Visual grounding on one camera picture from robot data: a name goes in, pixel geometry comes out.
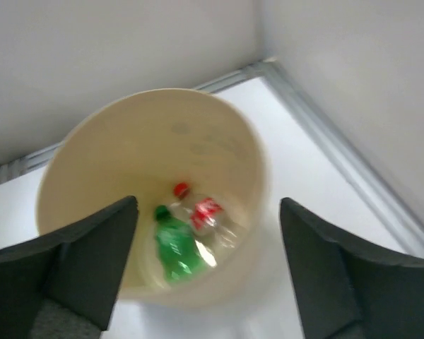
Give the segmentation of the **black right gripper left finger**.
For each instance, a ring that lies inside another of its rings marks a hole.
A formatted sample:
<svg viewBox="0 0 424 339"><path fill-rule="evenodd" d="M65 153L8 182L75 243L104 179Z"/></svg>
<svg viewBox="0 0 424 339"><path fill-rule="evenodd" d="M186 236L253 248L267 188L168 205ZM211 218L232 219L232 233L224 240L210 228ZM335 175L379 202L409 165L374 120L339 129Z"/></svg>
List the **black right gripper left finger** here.
<svg viewBox="0 0 424 339"><path fill-rule="evenodd" d="M109 328L139 211L127 196L0 249L0 338L100 338Z"/></svg>

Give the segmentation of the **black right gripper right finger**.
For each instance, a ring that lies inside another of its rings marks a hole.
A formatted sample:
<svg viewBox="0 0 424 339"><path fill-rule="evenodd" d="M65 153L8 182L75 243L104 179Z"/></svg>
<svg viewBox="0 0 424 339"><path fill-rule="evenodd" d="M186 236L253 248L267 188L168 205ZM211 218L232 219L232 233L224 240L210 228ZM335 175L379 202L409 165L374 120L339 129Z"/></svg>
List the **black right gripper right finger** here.
<svg viewBox="0 0 424 339"><path fill-rule="evenodd" d="M291 198L285 255L306 338L424 338L424 259L369 242Z"/></svg>

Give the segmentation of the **green plastic bottle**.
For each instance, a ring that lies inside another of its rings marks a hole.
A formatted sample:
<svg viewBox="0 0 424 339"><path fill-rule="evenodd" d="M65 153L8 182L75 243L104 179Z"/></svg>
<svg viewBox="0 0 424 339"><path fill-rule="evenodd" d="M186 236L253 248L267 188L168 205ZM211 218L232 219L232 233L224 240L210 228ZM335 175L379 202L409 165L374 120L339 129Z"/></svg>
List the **green plastic bottle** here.
<svg viewBox="0 0 424 339"><path fill-rule="evenodd" d="M165 205L155 208L154 220L157 255L168 283L188 280L208 268L187 223Z"/></svg>

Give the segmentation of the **small red-label red-cap bottle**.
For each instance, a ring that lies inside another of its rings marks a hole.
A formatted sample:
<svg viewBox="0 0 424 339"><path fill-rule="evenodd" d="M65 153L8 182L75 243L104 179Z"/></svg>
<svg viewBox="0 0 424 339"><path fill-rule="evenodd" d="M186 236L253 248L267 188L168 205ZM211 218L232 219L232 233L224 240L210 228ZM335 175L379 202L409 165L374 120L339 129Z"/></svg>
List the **small red-label red-cap bottle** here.
<svg viewBox="0 0 424 339"><path fill-rule="evenodd" d="M173 188L180 216L192 228L199 249L207 251L205 261L214 267L224 262L246 235L244 226L235 222L228 211L211 196L195 192L188 183Z"/></svg>

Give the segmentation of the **beige round plastic bin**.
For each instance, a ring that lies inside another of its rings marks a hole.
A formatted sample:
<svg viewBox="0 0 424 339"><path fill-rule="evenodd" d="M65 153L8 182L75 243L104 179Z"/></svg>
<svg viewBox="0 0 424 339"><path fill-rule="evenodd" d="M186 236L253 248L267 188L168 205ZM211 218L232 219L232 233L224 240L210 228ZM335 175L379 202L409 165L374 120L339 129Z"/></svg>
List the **beige round plastic bin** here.
<svg viewBox="0 0 424 339"><path fill-rule="evenodd" d="M175 204L179 182L215 198L240 227L240 240L232 249L205 250L216 265L170 286L156 256L153 210ZM150 90L102 108L66 137L45 169L35 219L47 234L136 197L139 218L120 298L204 307L229 299L255 267L267 189L260 139L238 109L201 91Z"/></svg>

